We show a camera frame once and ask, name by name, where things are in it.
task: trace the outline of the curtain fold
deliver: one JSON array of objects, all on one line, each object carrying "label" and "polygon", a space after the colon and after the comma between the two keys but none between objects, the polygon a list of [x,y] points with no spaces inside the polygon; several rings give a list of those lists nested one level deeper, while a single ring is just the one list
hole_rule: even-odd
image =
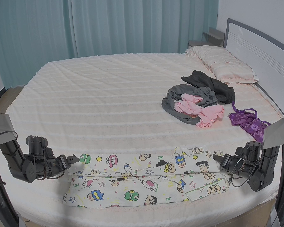
[{"label": "curtain fold", "polygon": [[184,53],[217,11],[218,0],[0,0],[0,74],[9,88],[50,61]]}]

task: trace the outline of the gray garment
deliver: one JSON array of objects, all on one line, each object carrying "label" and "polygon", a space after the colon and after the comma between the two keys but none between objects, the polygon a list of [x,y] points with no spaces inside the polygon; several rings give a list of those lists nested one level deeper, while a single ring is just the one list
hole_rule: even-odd
[{"label": "gray garment", "polygon": [[189,95],[194,95],[194,96],[200,96],[203,98],[203,100],[196,105],[199,105],[201,107],[207,107],[211,105],[216,105],[218,100],[215,96],[215,92],[213,92],[210,88],[208,87],[200,87],[196,88],[192,85],[189,84],[180,84],[172,87],[171,89],[168,90],[168,93],[166,94],[167,97],[162,99],[162,108],[174,116],[175,118],[179,119],[180,121],[188,124],[196,124],[200,122],[200,118],[192,118],[189,115],[186,115],[184,113],[179,113],[174,109],[175,100],[181,100],[181,95],[187,93]]}]

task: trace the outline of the robotic arm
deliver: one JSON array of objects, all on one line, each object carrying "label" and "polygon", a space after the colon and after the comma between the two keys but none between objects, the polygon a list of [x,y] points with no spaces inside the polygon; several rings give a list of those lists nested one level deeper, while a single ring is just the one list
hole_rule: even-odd
[{"label": "robotic arm", "polygon": [[[0,149],[5,156],[11,174],[20,180],[32,183],[35,179],[57,179],[64,175],[65,170],[79,161],[75,155],[65,157],[53,156],[53,151],[47,146],[43,137],[28,136],[26,144],[28,154],[23,154],[17,134],[11,124],[8,114],[0,114]],[[0,176],[0,220],[5,227],[25,226],[20,214],[15,211],[5,190],[5,182]]]},{"label": "robotic arm", "polygon": [[260,191],[273,181],[274,167],[282,145],[282,169],[279,191],[275,203],[280,225],[284,226],[284,118],[268,126],[263,143],[251,141],[244,148],[238,147],[236,155],[213,156],[220,167],[246,179],[253,191]]}]

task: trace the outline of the fitted sheet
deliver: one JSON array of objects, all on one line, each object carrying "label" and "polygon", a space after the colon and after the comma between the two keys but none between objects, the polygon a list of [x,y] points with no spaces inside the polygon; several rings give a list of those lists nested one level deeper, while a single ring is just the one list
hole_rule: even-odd
[{"label": "fitted sheet", "polygon": [[[186,54],[123,54],[49,62],[24,87],[8,108],[18,142],[28,153],[28,135],[47,138],[54,155],[82,152],[168,152],[175,147],[201,147],[234,154],[253,140],[225,116],[212,127],[185,124],[165,112],[162,98],[183,84],[181,76],[200,70],[214,75],[196,57]],[[262,120],[280,119],[274,105],[250,84],[230,84],[238,109],[254,108]],[[254,192],[245,184],[193,202],[141,207],[87,209],[66,206],[62,197],[68,176],[31,184],[13,178],[0,152],[0,172],[9,197],[23,217],[44,226],[212,226],[273,199],[281,160],[273,182]]]}]

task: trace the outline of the purple garment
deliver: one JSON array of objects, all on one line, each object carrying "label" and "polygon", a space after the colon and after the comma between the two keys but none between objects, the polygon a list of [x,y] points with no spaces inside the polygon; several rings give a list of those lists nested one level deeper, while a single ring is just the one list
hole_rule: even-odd
[{"label": "purple garment", "polygon": [[[228,117],[231,119],[231,125],[240,126],[248,134],[259,142],[263,142],[264,129],[270,125],[266,121],[260,120],[257,116],[258,113],[253,108],[244,110],[236,109],[235,101],[232,102],[235,113],[230,113]],[[254,111],[255,113],[246,112],[246,110]]]}]

